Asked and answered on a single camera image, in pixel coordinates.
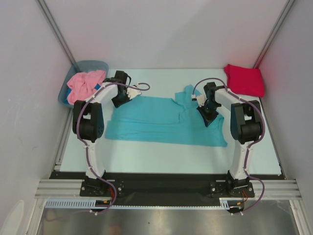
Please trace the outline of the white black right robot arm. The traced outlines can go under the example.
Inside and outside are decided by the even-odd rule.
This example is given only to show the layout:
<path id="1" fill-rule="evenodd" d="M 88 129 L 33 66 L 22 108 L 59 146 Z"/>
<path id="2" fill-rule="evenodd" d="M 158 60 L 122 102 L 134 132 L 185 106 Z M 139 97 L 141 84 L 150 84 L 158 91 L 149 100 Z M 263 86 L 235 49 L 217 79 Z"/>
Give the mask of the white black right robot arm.
<path id="1" fill-rule="evenodd" d="M 217 119 L 219 107 L 230 111 L 230 133 L 235 140 L 233 161 L 224 182 L 211 182 L 210 197 L 254 197 L 249 165 L 254 144 L 265 134 L 264 119 L 257 100 L 246 101 L 226 86 L 214 82 L 204 86 L 204 94 L 195 97 L 197 110 L 206 127 Z"/>

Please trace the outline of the teal t-shirt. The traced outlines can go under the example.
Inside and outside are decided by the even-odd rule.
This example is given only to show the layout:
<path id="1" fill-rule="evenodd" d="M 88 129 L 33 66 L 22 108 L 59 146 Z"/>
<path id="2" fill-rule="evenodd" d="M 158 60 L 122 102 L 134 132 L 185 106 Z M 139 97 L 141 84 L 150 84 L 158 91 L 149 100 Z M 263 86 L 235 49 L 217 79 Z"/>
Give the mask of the teal t-shirt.
<path id="1" fill-rule="evenodd" d="M 115 108 L 107 122 L 105 137 L 120 141 L 147 141 L 209 147 L 227 147 L 223 136 L 224 117 L 218 115 L 205 126 L 192 85 L 174 98 L 138 96 Z"/>

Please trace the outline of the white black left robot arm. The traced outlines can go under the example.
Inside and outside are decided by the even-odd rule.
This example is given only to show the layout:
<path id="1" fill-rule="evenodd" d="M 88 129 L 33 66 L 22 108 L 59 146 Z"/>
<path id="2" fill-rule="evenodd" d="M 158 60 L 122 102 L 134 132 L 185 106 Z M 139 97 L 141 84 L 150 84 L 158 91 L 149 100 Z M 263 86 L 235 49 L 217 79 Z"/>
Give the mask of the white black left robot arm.
<path id="1" fill-rule="evenodd" d="M 96 150 L 96 141 L 105 131 L 103 107 L 112 102 L 118 108 L 131 101 L 130 82 L 129 75 L 118 70 L 114 77 L 104 80 L 95 94 L 74 103 L 72 130 L 84 145 L 88 165 L 80 196 L 100 197 L 106 196 L 108 192 L 114 196 L 112 186 L 103 179 L 106 171 L 100 153 Z"/>

